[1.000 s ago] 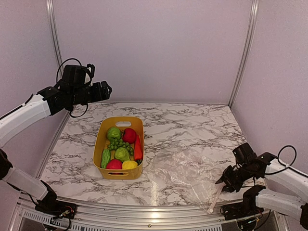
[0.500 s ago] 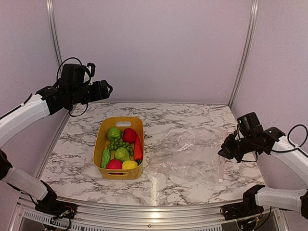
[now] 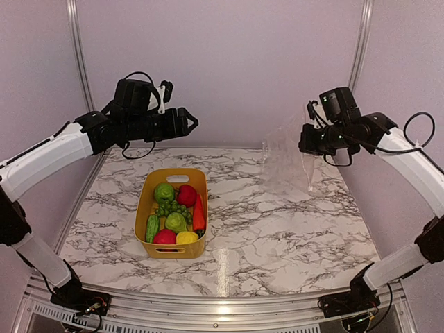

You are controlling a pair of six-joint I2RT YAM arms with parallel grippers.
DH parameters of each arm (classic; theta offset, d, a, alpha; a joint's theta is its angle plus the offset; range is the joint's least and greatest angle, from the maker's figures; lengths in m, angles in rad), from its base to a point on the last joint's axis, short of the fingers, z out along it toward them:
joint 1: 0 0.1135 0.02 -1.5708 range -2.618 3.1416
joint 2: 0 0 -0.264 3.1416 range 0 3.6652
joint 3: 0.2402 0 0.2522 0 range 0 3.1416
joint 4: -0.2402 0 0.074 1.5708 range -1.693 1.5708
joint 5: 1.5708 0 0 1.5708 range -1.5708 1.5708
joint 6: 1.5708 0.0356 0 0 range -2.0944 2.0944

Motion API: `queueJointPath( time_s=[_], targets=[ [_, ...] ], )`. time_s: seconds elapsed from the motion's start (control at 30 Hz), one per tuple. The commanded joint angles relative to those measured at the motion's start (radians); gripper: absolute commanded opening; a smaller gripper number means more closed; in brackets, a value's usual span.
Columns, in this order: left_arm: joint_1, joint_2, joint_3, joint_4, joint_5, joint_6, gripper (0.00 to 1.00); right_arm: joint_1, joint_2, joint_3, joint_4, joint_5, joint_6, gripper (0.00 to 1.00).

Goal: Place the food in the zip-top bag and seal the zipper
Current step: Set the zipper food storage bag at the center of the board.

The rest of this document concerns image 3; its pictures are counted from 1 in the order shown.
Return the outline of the clear zip top bag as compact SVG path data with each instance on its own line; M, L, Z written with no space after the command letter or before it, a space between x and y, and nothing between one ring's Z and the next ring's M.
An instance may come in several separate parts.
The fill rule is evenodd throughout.
M294 116L262 140L261 177L274 193L314 193L315 157L300 152L298 146L304 122L302 117Z

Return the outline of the light green toy apple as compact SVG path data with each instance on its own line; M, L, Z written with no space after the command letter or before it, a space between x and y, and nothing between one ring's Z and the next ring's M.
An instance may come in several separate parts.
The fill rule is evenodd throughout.
M155 201L159 204L172 203L175 200L176 192L171 184L163 182L156 186L153 195Z

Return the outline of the red toy tomato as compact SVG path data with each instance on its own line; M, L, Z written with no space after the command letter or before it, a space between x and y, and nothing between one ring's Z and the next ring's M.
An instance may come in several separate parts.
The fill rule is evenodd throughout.
M181 185L178 189L176 201L179 205L193 207L197 198L197 191L191 185Z

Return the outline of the yellow plastic basket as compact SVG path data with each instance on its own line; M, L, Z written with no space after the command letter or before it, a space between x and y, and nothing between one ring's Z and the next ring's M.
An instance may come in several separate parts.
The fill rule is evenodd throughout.
M145 242L146 223L150 215L155 214L154 210L158 204L154 198L154 190L160 183L167 182L173 186L178 194L178 189L181 185L191 185L200 195L203 202L204 215L206 220L206 228L204 231L196 232L199 240L191 244L185 245L160 245L149 244ZM192 218L194 213L194 206L188 207L191 211ZM164 222L166 217L160 218L160 230L166 229ZM159 169L151 172L145 179L142 187L141 195L137 208L137 215L135 219L135 236L145 248L146 252L152 258L158 259L194 259L202 255L205 249L205 232L208 226L207 213L207 180L205 174L198 169ZM187 224L187 231L194 232L193 219L192 224Z

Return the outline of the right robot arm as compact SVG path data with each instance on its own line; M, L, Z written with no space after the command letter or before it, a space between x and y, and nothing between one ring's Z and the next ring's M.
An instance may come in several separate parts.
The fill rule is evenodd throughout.
M318 307L325 317L377 308L378 289L443 261L443 170L395 122L382 113L362 116L340 112L332 123L319 127L304 124L298 147L303 153L322 157L333 156L343 148L353 155L364 148L394 168L434 214L412 244L358 272L350 281L349 291L321 296Z

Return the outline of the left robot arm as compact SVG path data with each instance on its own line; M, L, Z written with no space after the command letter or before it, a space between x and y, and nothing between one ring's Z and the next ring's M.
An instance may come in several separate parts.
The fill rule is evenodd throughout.
M18 200L30 188L66 166L131 141L158 142L184 137L198 126L185 108L137 111L129 108L88 112L28 150L1 163L1 244L53 285L57 305L88 312L100 299L85 290L73 268L60 259L26 220Z

